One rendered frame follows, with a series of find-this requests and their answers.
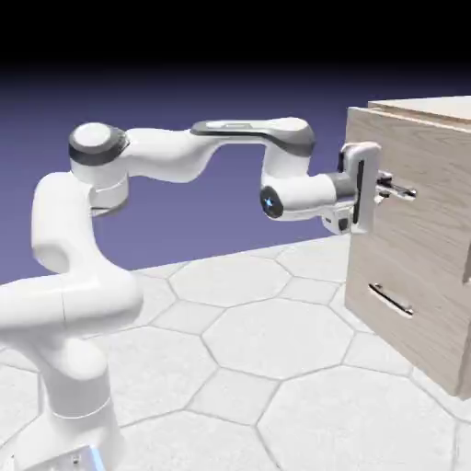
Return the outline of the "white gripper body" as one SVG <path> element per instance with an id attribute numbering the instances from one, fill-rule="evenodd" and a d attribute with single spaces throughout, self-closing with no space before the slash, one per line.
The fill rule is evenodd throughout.
<path id="1" fill-rule="evenodd" d="M 381 146 L 374 142 L 346 143 L 341 153 L 344 173 L 356 191 L 351 231 L 370 233 L 373 231 Z"/>

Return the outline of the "light wood drawer front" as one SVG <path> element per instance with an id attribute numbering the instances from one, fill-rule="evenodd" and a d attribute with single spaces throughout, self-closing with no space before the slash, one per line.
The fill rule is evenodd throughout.
<path id="1" fill-rule="evenodd" d="M 351 108 L 346 137 L 379 143 L 381 170 L 416 192 L 377 207 L 376 237 L 418 270 L 471 284 L 471 132 Z"/>
<path id="2" fill-rule="evenodd" d="M 370 292 L 378 282 L 406 298 L 403 317 Z M 471 397 L 471 292 L 422 269 L 410 255 L 367 235 L 350 240 L 345 305 L 452 396 Z"/>

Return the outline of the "light wood cabinet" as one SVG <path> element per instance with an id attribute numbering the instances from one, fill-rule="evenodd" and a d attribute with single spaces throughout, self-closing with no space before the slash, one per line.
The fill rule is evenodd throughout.
<path id="1" fill-rule="evenodd" d="M 471 96 L 374 100 L 361 109 L 378 110 L 402 118 L 411 118 L 428 123 L 451 126 L 460 131 L 471 132 Z M 373 231 L 364 236 L 370 236 L 380 243 L 389 246 L 376 237 L 374 233 L 375 221 Z M 457 283 L 450 277 L 440 279 L 444 279 L 447 283 L 452 285 L 459 284 L 471 292 L 470 283 Z"/>

